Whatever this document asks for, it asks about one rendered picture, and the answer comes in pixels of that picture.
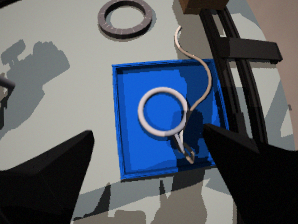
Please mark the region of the blue square tray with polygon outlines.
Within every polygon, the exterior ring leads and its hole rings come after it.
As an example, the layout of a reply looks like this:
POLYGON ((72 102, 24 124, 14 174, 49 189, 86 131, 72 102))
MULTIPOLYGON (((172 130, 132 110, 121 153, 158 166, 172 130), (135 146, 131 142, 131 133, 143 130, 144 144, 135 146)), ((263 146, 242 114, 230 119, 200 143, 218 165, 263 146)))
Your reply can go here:
MULTIPOLYGON (((203 126, 210 123, 229 130, 229 125, 214 59, 202 60, 211 72, 211 90, 191 113, 183 133, 184 142, 195 152, 193 164, 178 152, 172 136, 155 136, 142 126, 138 118, 138 105, 149 90, 169 87, 186 99, 190 110, 208 86, 204 66, 195 59, 112 65, 121 179, 216 165, 202 137, 203 126)), ((181 122, 183 106, 174 95, 160 92, 147 99, 143 112, 152 127, 166 131, 181 122)))

